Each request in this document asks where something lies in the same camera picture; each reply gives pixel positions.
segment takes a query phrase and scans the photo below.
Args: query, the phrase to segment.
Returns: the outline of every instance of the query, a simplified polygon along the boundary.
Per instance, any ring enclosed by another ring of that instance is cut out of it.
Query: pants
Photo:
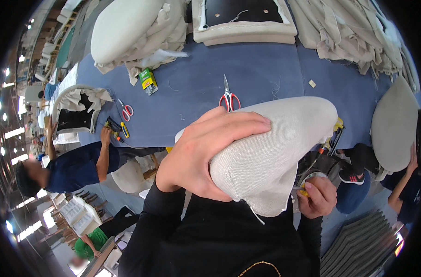
[[[351,159],[352,170],[355,174],[363,174],[364,169],[368,169],[374,174],[378,173],[380,164],[372,147],[357,143],[354,148],[346,149],[345,155]]]
[[[136,214],[126,217],[129,213],[130,210],[127,207],[122,207],[112,220],[103,223],[99,228],[108,238],[117,236],[119,233],[138,222],[140,215]]]
[[[128,160],[134,159],[135,157],[144,157],[156,152],[161,152],[166,149],[165,147],[147,147],[142,149],[134,149],[131,147],[117,147],[119,152],[119,164],[118,168],[122,167],[127,163]]]

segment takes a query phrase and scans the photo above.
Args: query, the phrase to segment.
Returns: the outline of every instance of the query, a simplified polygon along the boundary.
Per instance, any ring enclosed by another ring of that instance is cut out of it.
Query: finger
[[[222,202],[232,201],[232,198],[227,193],[225,193],[219,187],[217,187],[217,185],[215,185],[215,183],[209,176],[209,172],[207,172],[207,176],[205,176],[204,180],[197,182],[197,187],[200,187],[200,190],[197,191],[196,194],[200,197]]]
[[[218,106],[216,108],[213,108],[211,110],[208,110],[205,114],[203,114],[199,119],[197,119],[194,123],[200,123],[203,121],[206,121],[208,119],[223,115],[223,114],[227,114],[226,109],[223,106]]]
[[[316,176],[309,178],[306,181],[317,187],[318,191],[321,193],[321,195],[323,195],[327,202],[333,202],[336,200],[336,188],[328,178]]]
[[[300,191],[296,192],[296,196],[298,197],[298,205],[302,207],[309,207],[309,198],[302,195]]]
[[[258,121],[270,123],[270,120],[263,117],[261,114],[256,112],[236,112],[236,113],[226,113],[218,117],[214,117],[207,121],[201,122],[194,126],[195,135],[203,135],[205,133],[211,132],[221,126],[243,122],[243,121]]]
[[[259,121],[242,121],[220,126],[200,141],[201,147],[207,149],[205,158],[210,160],[232,142],[270,131],[270,124]]]
[[[313,184],[309,183],[308,181],[305,182],[305,190],[311,197],[311,201],[316,206],[322,206],[326,202],[318,188]]]

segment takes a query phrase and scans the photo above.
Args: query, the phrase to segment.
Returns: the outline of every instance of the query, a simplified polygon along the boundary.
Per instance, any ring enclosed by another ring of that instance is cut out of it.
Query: scissors
[[[123,118],[126,122],[130,120],[130,117],[133,115],[133,109],[129,105],[125,105],[122,101],[117,98],[121,106],[123,107]]]
[[[235,94],[230,93],[230,91],[229,91],[229,85],[227,84],[227,79],[226,79],[226,74],[225,74],[224,75],[224,94],[220,98],[220,102],[219,102],[218,106],[223,106],[222,102],[224,100],[225,104],[226,104],[226,110],[228,112],[232,112],[232,111],[235,110],[235,108],[234,108],[234,98],[238,102],[238,108],[241,108],[240,100],[238,99],[238,97]]]

